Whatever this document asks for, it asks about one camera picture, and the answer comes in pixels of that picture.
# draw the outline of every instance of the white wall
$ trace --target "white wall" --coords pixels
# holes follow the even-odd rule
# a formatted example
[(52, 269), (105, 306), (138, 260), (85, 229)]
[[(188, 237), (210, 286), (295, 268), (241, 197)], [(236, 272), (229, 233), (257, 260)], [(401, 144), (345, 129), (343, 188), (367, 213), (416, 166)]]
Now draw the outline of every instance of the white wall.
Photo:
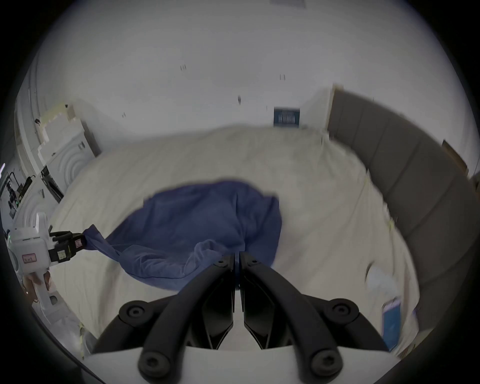
[(472, 173), (479, 135), (428, 26), (397, 2), (306, 4), (78, 3), (34, 62), (39, 113), (73, 102), (100, 149), (109, 150), (170, 132), (271, 124), (275, 106), (300, 107), (300, 122), (321, 128), (329, 90), (339, 83), (446, 139)]

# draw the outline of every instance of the screw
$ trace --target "screw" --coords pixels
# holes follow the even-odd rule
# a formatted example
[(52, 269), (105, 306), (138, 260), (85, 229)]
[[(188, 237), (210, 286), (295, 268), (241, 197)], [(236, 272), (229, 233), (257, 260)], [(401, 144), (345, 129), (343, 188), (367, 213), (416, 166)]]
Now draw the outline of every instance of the screw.
[(337, 304), (333, 307), (333, 311), (341, 316), (347, 316), (350, 314), (350, 308), (345, 304)]
[(312, 358), (311, 369), (318, 376), (331, 376), (342, 368), (342, 359), (338, 352), (324, 349)]
[(131, 307), (128, 309), (127, 314), (130, 317), (140, 317), (145, 313), (142, 307)]
[(150, 377), (161, 378), (170, 372), (170, 362), (159, 352), (145, 352), (138, 361), (138, 369)]

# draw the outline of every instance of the blue card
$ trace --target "blue card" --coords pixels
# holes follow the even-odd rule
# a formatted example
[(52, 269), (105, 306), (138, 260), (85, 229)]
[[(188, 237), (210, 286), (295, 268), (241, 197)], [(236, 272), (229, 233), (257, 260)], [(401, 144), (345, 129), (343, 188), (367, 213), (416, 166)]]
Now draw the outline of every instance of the blue card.
[(385, 303), (382, 308), (383, 333), (382, 337), (389, 351), (398, 345), (402, 327), (400, 299), (396, 298)]

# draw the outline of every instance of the label sticker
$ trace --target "label sticker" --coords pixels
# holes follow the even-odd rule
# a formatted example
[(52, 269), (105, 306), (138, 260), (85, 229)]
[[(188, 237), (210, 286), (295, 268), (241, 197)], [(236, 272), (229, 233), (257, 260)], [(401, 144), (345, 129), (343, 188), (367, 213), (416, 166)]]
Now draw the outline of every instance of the label sticker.
[(63, 260), (67, 258), (67, 254), (65, 253), (65, 251), (58, 251), (57, 255), (59, 256), (59, 260)]
[(299, 109), (274, 108), (273, 110), (273, 125), (298, 128), (299, 120)]
[(33, 262), (36, 261), (36, 256), (35, 256), (34, 253), (29, 253), (29, 254), (26, 254), (26, 255), (22, 255), (22, 259), (23, 259), (25, 264), (33, 263)]

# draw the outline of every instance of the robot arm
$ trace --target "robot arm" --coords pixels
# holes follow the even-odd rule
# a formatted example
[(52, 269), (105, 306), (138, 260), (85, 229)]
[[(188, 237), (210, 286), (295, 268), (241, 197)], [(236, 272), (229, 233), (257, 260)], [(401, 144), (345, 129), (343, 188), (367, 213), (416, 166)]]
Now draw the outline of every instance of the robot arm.
[(70, 260), (85, 246), (81, 233), (49, 233), (44, 213), (37, 213), (34, 227), (15, 228), (8, 235), (7, 247), (17, 276), (19, 280), (30, 276), (35, 281), (33, 286), (40, 308), (50, 322), (57, 318), (54, 314), (61, 303), (50, 298), (44, 275), (51, 265)]

